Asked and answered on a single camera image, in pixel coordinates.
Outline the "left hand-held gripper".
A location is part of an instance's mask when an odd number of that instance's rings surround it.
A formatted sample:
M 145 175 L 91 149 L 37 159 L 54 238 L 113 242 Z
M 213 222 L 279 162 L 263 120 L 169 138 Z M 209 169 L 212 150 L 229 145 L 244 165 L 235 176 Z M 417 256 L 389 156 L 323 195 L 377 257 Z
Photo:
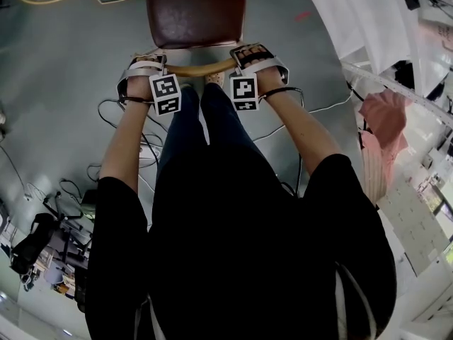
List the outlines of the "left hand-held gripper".
M 133 77 L 147 78 L 157 116 L 181 110 L 180 86 L 176 75 L 168 73 L 165 55 L 138 55 L 132 59 L 117 83 L 117 93 L 122 102 L 132 100 L 132 97 L 127 95 L 127 81 Z

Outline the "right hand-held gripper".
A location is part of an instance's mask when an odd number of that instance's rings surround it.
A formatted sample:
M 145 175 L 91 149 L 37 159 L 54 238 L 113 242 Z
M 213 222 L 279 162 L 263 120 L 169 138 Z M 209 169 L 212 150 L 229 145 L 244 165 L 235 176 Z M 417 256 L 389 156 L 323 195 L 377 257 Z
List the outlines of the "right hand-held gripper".
M 288 84 L 288 68 L 264 45 L 242 45 L 231 50 L 230 55 L 236 63 L 234 73 L 230 75 L 230 96 L 236 111 L 259 110 L 258 72 L 276 67 L 282 83 Z

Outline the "wooden chair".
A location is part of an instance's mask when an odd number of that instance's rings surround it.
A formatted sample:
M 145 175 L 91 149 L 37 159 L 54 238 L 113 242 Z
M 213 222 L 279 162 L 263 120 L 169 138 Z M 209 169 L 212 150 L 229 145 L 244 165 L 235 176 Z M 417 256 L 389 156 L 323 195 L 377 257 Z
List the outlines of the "wooden chair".
M 175 74 L 202 77 L 237 66 L 233 58 L 202 66 L 174 66 L 166 63 L 169 50 L 236 46 L 242 39 L 246 0 L 147 0 L 151 36 L 157 49 L 155 60 L 138 56 L 123 78 Z

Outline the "person's left forearm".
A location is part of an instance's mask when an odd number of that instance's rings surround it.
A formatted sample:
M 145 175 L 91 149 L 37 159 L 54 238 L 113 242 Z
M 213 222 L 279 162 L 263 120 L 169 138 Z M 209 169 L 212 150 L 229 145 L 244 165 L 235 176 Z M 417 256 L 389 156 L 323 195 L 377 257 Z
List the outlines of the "person's left forearm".
M 142 130 L 149 112 L 145 103 L 129 102 L 104 155 L 99 179 L 120 180 L 138 193 Z

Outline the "person's right forearm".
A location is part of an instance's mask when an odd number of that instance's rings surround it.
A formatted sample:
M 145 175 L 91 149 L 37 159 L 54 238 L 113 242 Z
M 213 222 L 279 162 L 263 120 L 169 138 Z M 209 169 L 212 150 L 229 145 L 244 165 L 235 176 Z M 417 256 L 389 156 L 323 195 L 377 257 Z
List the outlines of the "person's right forearm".
M 325 158 L 342 153 L 330 132 L 288 90 L 275 89 L 266 96 L 266 101 L 287 128 L 309 175 Z

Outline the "person's left hand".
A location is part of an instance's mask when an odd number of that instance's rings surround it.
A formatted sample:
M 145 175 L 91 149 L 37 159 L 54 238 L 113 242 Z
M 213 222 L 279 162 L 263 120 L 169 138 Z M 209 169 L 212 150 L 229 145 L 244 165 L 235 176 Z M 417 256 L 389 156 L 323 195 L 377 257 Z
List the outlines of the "person's left hand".
M 145 101 L 152 101 L 153 95 L 147 76 L 132 76 L 127 80 L 126 97 L 141 98 Z

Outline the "person's right hand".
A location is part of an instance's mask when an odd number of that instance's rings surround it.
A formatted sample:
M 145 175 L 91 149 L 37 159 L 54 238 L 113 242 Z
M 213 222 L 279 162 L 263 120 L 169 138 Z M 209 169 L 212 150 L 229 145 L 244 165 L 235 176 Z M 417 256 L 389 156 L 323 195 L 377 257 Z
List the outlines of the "person's right hand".
M 240 51 L 237 57 L 245 68 L 256 67 L 258 63 L 264 62 L 269 58 L 267 50 L 262 45 L 249 45 L 246 49 Z M 259 70 L 256 72 L 256 77 L 260 96 L 284 86 L 281 73 L 277 67 Z

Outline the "person's right shoe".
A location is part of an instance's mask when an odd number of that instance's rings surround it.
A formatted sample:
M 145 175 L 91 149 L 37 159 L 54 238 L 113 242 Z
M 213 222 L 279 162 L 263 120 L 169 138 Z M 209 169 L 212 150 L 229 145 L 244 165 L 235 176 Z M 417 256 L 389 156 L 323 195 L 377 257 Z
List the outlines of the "person's right shoe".
M 208 74 L 204 77 L 205 85 L 216 84 L 220 88 L 224 86 L 225 72 L 218 72 L 214 74 Z

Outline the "person's right leg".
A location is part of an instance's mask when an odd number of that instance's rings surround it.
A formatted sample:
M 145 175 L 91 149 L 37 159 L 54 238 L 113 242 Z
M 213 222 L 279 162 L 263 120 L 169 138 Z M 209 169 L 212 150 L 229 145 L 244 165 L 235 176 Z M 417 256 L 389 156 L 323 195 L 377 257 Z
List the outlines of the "person's right leg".
M 237 164 L 263 166 L 270 169 L 268 161 L 245 131 L 233 104 L 223 88 L 216 83 L 208 83 L 201 98 L 210 139 L 210 146 L 222 158 Z

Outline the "person's leg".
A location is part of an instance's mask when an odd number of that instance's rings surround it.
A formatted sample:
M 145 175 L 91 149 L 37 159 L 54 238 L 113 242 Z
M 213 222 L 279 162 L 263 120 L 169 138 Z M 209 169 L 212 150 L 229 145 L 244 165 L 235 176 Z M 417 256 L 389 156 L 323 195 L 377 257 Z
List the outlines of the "person's leg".
M 263 166 L 270 169 L 268 161 L 245 131 L 233 104 L 223 88 L 216 83 L 208 83 L 201 98 L 210 139 L 210 146 L 222 158 L 237 164 Z
M 193 89 L 181 89 L 181 110 L 174 113 L 156 172 L 156 180 L 169 162 L 193 159 L 207 142 L 199 119 L 200 98 Z

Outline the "dark green helmet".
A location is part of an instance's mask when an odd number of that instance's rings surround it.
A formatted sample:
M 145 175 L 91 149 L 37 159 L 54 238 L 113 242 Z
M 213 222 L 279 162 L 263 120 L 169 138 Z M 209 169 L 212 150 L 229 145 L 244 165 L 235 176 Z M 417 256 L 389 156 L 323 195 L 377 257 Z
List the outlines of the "dark green helmet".
M 96 201 L 97 201 L 97 190 L 91 189 L 84 193 L 81 200 L 80 208 L 82 213 L 89 219 L 94 221 L 96 216 Z

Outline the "pink cloth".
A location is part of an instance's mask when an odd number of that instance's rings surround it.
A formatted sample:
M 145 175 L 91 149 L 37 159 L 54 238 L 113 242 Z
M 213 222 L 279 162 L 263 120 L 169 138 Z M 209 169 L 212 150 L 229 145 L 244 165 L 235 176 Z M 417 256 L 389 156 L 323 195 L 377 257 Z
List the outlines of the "pink cloth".
M 408 147 L 403 130 L 406 127 L 406 97 L 391 89 L 369 93 L 359 113 L 365 119 L 381 149 L 398 154 Z

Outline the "person's black top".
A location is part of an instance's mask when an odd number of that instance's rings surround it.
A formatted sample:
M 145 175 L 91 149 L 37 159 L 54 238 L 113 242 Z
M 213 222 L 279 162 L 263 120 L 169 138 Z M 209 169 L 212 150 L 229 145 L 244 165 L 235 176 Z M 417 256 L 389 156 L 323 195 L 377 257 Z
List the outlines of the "person's black top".
M 152 216 L 116 178 L 98 183 L 88 261 L 92 340 L 148 340 L 151 303 L 167 340 L 338 340 L 336 283 L 348 340 L 384 331 L 396 269 L 382 221 L 349 158 L 325 158 L 302 198 L 272 168 L 207 146 L 169 162 Z

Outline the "wooden slatted panel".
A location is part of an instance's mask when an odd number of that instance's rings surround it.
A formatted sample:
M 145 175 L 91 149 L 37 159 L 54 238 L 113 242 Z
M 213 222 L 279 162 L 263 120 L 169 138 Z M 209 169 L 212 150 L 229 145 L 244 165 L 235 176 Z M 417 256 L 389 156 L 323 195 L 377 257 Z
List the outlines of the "wooden slatted panel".
M 373 205 L 386 195 L 391 183 L 393 157 L 388 151 L 362 149 L 364 181 L 362 184 L 365 195 Z

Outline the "white perforated metal rail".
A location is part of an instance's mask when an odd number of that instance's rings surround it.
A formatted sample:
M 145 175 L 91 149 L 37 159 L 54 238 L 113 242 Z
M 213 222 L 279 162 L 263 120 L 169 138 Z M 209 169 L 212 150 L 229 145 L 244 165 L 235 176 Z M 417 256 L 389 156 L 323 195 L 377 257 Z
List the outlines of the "white perforated metal rail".
M 370 79 L 376 83 L 386 86 L 392 91 L 399 93 L 406 98 L 411 99 L 414 103 L 423 106 L 426 110 L 430 111 L 432 114 L 436 115 L 443 123 L 453 129 L 453 114 L 449 114 L 446 111 L 443 111 L 439 106 L 436 106 L 432 101 L 427 100 L 425 97 L 417 95 L 413 90 L 406 88 L 398 82 L 387 79 L 383 76 L 378 76 L 372 72 L 358 67 L 354 64 L 348 62 L 341 62 L 343 69 L 359 75 L 361 77 Z

